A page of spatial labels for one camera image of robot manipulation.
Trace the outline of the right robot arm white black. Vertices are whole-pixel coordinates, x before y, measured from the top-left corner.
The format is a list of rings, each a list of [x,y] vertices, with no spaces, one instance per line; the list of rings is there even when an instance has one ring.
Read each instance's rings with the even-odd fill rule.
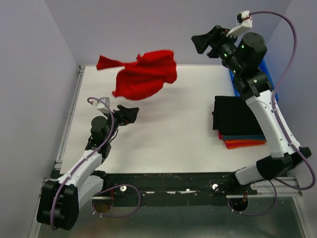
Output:
[[[291,131],[277,105],[274,87],[259,65],[267,47],[261,35],[245,33],[238,46],[237,37],[229,29],[216,25],[211,31],[191,38],[197,53],[203,54],[210,47],[209,58],[220,58],[222,64],[234,74],[234,86],[251,109],[269,148],[269,156],[255,164],[237,170],[228,181],[228,189],[239,194],[246,184],[271,180],[307,162],[311,156],[308,147],[302,147]]]

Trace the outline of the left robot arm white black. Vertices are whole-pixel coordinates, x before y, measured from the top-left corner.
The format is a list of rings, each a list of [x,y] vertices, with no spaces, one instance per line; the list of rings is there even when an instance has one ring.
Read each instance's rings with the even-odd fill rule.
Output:
[[[75,225],[82,206],[94,195],[104,196],[121,185],[110,187],[96,168],[108,157],[110,140],[120,126],[134,123],[139,108],[117,106],[102,108],[102,116],[91,121],[91,136],[79,161],[56,180],[48,180],[42,187],[37,222],[53,230],[70,230]]]

